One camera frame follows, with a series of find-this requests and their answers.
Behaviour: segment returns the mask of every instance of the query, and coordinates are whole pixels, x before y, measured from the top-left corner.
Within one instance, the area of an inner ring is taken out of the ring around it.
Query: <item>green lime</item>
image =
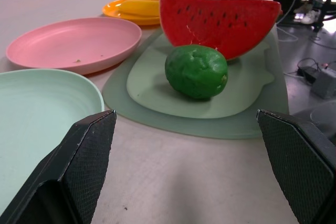
[[[168,55],[165,74],[175,90],[195,99],[207,99],[223,91],[227,63],[220,52],[210,47],[181,46]]]

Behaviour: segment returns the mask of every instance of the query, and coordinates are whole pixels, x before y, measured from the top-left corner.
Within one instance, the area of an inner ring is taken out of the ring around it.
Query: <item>mint green plate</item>
[[[76,73],[55,69],[0,73],[0,215],[69,128],[102,111],[99,90]]]
[[[165,76],[164,64],[173,48],[162,34],[134,64],[128,75],[127,91],[138,104],[185,118],[224,118],[250,107],[263,86],[274,81],[274,76],[265,69],[264,52],[269,46],[261,42],[228,64],[228,81],[222,93],[208,101],[189,99],[175,91]]]
[[[240,139],[261,136],[256,120],[258,109],[288,113],[286,83],[277,42],[272,33],[264,39],[264,42],[269,45],[269,49],[265,51],[265,68],[274,76],[274,81],[265,85],[257,100],[243,112],[225,118],[195,119],[168,115],[141,106],[129,96],[127,78],[138,58],[161,34],[161,30],[154,32],[131,57],[113,72],[106,82],[103,88],[105,103],[108,107],[115,109],[119,115],[142,124],[182,134]]]

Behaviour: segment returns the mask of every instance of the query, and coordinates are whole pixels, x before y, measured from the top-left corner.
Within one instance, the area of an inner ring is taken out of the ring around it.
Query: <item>tabletop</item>
[[[0,72],[19,35],[53,22],[98,17],[113,0],[0,0]],[[143,30],[142,41],[153,30]],[[99,90],[113,68],[90,74]],[[297,224],[262,139],[215,140],[117,119],[92,223]]]

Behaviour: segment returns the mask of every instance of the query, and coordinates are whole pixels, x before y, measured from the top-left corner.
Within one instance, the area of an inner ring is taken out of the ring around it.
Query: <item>watermelon slice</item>
[[[161,26],[173,46],[212,47],[227,60],[259,44],[281,6],[265,0],[160,0]]]

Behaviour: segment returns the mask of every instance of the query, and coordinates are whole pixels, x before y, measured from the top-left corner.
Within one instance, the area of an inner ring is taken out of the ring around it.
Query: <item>orange plate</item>
[[[116,0],[113,1],[106,6],[103,7],[102,11],[104,15],[114,18],[123,18],[127,19],[129,21],[132,21],[136,23],[139,26],[147,26],[147,25],[158,25],[160,24],[160,18],[159,17],[139,17],[135,15],[130,14],[122,14],[118,11],[118,8],[116,5],[121,4],[125,0]]]

